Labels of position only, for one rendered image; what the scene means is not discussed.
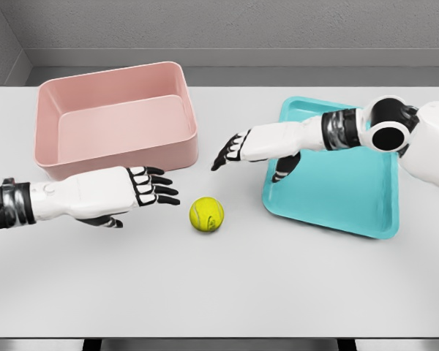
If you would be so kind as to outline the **pink rectangular basket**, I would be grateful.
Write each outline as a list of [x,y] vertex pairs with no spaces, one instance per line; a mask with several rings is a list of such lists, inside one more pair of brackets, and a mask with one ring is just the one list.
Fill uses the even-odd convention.
[[107,167],[190,167],[198,124],[172,61],[48,80],[37,92],[34,161],[51,178]]

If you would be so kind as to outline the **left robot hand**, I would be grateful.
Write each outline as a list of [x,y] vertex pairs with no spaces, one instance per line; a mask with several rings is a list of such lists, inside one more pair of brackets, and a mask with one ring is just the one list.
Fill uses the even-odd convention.
[[124,225],[117,214],[153,204],[179,205],[179,192],[173,182],[156,167],[112,167],[81,173],[70,178],[78,197],[68,214],[79,222],[120,229]]

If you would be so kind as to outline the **yellow tennis ball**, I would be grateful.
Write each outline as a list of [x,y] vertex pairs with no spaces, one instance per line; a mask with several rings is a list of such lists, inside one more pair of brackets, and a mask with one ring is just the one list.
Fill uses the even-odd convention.
[[217,230],[225,218],[221,203],[213,197],[201,197],[190,207],[189,219],[191,225],[203,233]]

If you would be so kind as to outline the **blue square tray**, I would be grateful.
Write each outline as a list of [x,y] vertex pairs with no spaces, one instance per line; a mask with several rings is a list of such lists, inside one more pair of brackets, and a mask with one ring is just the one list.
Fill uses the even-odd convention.
[[295,170],[272,182],[269,162],[262,191],[265,208],[289,219],[376,239],[399,229],[397,156],[367,147],[301,151]]

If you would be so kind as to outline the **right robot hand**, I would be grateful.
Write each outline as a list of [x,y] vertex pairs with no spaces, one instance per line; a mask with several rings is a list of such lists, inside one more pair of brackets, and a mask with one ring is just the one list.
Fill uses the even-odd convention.
[[286,122],[256,126],[239,132],[219,151],[211,170],[216,171],[229,162],[276,159],[271,181],[281,181],[295,170],[301,160],[298,145],[300,130],[299,123]]

